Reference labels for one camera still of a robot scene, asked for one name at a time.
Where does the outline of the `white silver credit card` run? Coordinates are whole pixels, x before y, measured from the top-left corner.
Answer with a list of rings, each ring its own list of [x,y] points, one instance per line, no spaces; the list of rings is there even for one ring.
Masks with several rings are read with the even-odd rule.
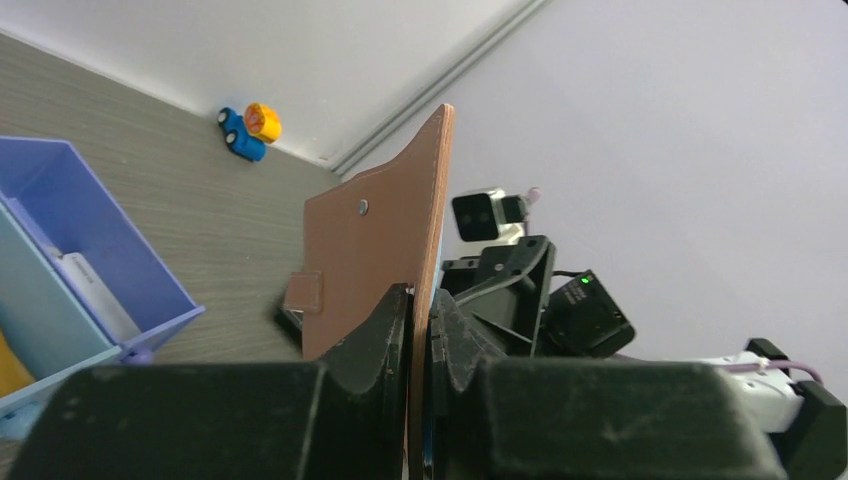
[[[79,252],[62,253],[53,246],[48,248],[48,253],[57,261],[69,284],[112,340],[124,343],[141,334],[134,320],[84,255]]]

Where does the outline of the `yellow VIP card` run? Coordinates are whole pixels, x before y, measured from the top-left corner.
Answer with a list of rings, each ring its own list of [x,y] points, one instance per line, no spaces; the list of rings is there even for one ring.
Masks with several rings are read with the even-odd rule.
[[[14,353],[4,334],[0,336],[0,367],[2,397],[13,394],[36,382],[35,377]]]

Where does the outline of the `orange leather card holder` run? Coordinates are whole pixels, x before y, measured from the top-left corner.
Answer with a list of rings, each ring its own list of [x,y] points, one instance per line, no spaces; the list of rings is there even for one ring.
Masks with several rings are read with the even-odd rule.
[[[392,160],[306,201],[304,259],[283,308],[326,369],[329,479],[424,475],[424,373],[455,110],[436,108]]]

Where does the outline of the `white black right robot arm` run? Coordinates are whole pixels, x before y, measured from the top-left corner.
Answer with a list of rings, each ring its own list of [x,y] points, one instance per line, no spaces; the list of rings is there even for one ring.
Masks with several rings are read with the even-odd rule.
[[[642,359],[718,357],[772,341],[847,399],[847,251],[728,234],[693,243],[554,238],[557,267],[593,269],[634,323]]]

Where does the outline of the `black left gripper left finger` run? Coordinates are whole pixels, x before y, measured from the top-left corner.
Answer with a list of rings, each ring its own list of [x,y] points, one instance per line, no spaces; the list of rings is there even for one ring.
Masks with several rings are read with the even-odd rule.
[[[391,286],[319,359],[105,366],[54,394],[12,479],[398,479],[407,323]]]

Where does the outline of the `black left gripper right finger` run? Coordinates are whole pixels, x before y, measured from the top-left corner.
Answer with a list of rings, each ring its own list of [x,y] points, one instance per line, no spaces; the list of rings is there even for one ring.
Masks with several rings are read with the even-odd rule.
[[[700,363],[507,356],[431,310],[435,479],[782,479],[734,381]]]

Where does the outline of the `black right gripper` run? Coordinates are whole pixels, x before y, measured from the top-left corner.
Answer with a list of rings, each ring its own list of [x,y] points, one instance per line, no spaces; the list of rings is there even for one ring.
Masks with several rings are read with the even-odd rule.
[[[439,303],[457,305],[505,354],[541,357],[555,256],[548,237],[532,235],[514,245],[486,247],[476,256],[444,260]]]

